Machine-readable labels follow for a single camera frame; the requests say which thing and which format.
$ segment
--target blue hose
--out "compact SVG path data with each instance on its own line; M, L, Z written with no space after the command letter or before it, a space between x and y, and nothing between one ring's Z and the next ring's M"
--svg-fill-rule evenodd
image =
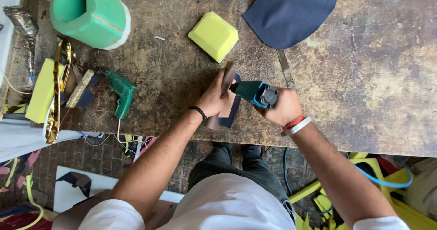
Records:
M349 153L348 152L346 153L346 156L347 156L347 159L349 159ZM369 179L371 182L377 183L377 184L380 184L380 185L383 185L383 186L388 186L388 187L391 187L391 188L407 188L412 183L413 174L412 174L411 170L408 168L408 166L405 165L405 164L404 164L404 167L407 170L408 175L410 176L410 179L408 180L407 183L393 183L393 182L380 181L379 179L377 179L377 178L369 175L368 173L366 173L364 170L358 168L358 166L355 166L355 167L358 169L358 171L363 173L363 175L365 177L367 177L367 179Z

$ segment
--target gold metallic strip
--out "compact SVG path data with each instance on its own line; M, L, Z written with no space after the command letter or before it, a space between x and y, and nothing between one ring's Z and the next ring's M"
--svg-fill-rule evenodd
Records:
M60 102L61 102L61 95L60 93L65 88L65 83L68 78L68 74L70 71L70 63L71 63L71 46L70 43L67 43L67 62L65 64L64 72L61 76L61 80L59 79L59 59L61 57L61 50L63 46L63 41L60 41L58 43L58 48L56 49L55 53L55 68L53 69L53 80L55 83L55 97L54 101L50 105L48 118L47 118L47 126L46 126L46 139L47 144L54 144L56 142L56 139L58 138L58 132L59 132L59 120L60 120Z

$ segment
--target white board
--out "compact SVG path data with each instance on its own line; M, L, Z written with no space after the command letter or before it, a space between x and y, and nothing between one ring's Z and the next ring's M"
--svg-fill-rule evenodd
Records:
M90 197L97 193L100 193L106 189L114 188L118 179L109 176L94 174L90 172L85 172L77 169L72 169L64 166L58 166L56 170L56 179L59 179L68 172L76 172L80 174L87 175L91 179ZM164 191L161 194L160 200L165 200L169 202L179 203L183 198L183 194ZM56 213L62 213L73 205L85 200L86 197L82 193L79 187L72 187L68 182L61 181L55 183L55 200L53 202L53 211Z

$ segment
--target person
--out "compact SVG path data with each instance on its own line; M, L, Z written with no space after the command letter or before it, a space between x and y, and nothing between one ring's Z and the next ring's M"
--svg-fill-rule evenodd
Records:
M221 96L224 70L200 97L127 171L111 199L92 208L80 230L144 229L144 221L167 187L184 148L204 117L214 116L229 96ZM297 94L278 89L272 109L258 111L285 127L302 116ZM349 228L400 229L408 226L355 166L308 123L290 136L305 155L335 209ZM188 193L160 229L295 229L294 210L279 179L259 156L257 146L243 153L243 170L232 167L229 144L214 143L189 175Z

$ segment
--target man's right hand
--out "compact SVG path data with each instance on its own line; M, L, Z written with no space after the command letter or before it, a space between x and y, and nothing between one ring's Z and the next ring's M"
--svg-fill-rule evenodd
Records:
M288 123L302 115L302 108L296 91L288 88L278 88L277 90L279 91L278 100L272 109L254 107L265 119L285 127Z

